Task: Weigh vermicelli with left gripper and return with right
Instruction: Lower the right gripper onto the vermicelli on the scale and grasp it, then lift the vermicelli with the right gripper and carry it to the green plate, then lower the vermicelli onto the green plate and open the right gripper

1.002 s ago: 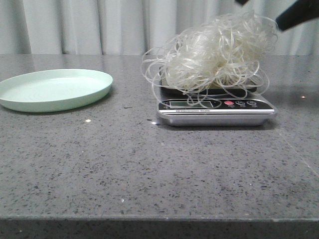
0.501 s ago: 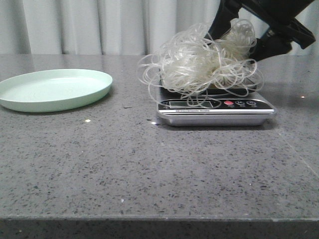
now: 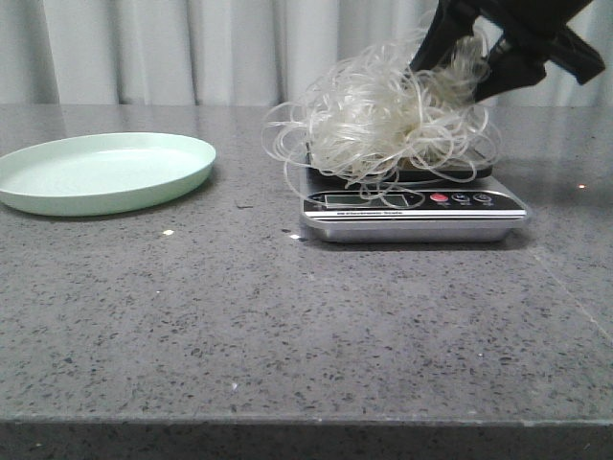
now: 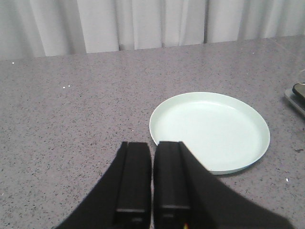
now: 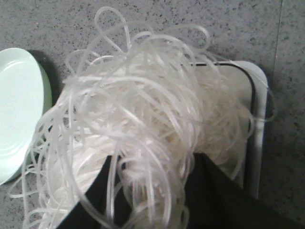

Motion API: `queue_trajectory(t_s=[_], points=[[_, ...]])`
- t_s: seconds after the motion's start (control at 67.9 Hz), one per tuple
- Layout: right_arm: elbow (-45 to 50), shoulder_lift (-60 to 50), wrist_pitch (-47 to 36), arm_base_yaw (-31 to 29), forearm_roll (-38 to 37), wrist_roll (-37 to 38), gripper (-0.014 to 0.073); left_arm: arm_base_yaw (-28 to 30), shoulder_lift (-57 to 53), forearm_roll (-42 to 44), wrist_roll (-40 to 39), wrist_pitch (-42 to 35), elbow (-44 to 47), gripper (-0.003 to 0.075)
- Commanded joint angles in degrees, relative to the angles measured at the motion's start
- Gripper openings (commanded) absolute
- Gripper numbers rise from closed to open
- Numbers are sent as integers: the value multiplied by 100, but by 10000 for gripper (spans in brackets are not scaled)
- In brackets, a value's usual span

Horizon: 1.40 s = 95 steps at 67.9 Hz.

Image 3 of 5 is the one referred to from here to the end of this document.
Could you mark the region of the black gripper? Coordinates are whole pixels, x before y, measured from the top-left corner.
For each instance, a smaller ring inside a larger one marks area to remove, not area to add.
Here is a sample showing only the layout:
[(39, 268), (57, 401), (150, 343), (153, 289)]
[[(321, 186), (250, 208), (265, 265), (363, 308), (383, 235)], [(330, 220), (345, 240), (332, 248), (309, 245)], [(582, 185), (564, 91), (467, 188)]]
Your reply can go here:
[(440, 1), (409, 68), (431, 70), (448, 61), (456, 43), (473, 35), (474, 22), (482, 15), (502, 35), (488, 53), (488, 75), (475, 89), (476, 103), (538, 84), (546, 77), (549, 60), (585, 84), (605, 69), (598, 51), (568, 26), (587, 5), (586, 1)]

